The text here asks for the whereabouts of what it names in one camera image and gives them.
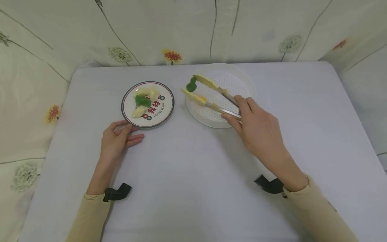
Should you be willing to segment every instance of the curtain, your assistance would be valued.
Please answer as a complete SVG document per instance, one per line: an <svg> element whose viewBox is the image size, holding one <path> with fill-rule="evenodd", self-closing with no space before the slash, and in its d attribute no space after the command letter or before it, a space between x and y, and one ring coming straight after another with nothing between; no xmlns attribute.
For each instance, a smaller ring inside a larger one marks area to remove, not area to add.
<svg viewBox="0 0 387 242"><path fill-rule="evenodd" d="M1 241L16 241L71 76L103 66L331 63L387 170L384 0L1 0Z"/></svg>

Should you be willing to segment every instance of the white plastic steamer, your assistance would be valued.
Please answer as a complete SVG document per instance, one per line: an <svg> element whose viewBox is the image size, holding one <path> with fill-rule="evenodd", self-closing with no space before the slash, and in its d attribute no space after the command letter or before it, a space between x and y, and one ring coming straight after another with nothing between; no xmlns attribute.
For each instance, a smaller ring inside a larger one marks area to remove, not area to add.
<svg viewBox="0 0 387 242"><path fill-rule="evenodd" d="M227 89L232 96L239 94L244 98L252 97L254 100L256 98L253 80L247 73L234 65L225 63L209 64L197 69L193 74L201 75L212 80L219 87ZM195 95L205 97L207 102L216 103L221 108L238 113L238 108L220 93L198 81L196 85L197 89L193 92ZM231 127L226 120L220 117L220 113L200 106L188 98L186 98L186 103L192 116L200 123L216 129Z"/></svg>

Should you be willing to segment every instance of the green vegetable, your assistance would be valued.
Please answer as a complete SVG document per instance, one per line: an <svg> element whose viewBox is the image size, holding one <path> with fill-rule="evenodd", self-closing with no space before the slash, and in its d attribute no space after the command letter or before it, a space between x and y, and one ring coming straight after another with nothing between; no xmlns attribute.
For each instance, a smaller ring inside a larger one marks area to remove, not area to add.
<svg viewBox="0 0 387 242"><path fill-rule="evenodd" d="M151 100L147 99L146 97L142 97L142 96L137 95L134 99L136 100L137 107L145 106L148 108L151 106Z"/></svg>
<svg viewBox="0 0 387 242"><path fill-rule="evenodd" d="M191 80L190 80L190 83L188 83L185 88L187 89L187 91L189 91L190 93L193 92L194 90L196 90L197 86L195 84L196 82L196 77L192 77Z"/></svg>

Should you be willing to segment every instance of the ceramic plate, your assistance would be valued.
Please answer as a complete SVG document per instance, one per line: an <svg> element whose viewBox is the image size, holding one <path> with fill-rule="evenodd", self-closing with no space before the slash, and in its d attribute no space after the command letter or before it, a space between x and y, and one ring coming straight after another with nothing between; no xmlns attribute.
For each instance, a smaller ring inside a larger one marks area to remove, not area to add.
<svg viewBox="0 0 387 242"><path fill-rule="evenodd" d="M150 88L151 86L156 86L160 90L159 99L152 102L151 106L145 111L142 117L132 118L132 112L136 108L133 93L138 88ZM142 129L149 129L165 122L171 116L174 106L175 99L171 90L164 84L149 81L139 83L126 92L122 99L121 111L123 117L134 126Z"/></svg>

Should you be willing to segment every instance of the beige sleeve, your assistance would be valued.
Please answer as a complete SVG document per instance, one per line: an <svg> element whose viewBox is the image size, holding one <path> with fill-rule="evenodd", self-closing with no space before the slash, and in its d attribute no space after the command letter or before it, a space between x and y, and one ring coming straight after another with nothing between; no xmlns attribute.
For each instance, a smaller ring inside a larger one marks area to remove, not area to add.
<svg viewBox="0 0 387 242"><path fill-rule="evenodd" d="M302 223L318 242L356 242L358 239L333 205L308 176L309 185L301 191L284 193L293 203Z"/></svg>
<svg viewBox="0 0 387 242"><path fill-rule="evenodd" d="M66 242L99 242L102 228L110 209L110 202L102 195L85 194L78 214L67 235Z"/></svg>

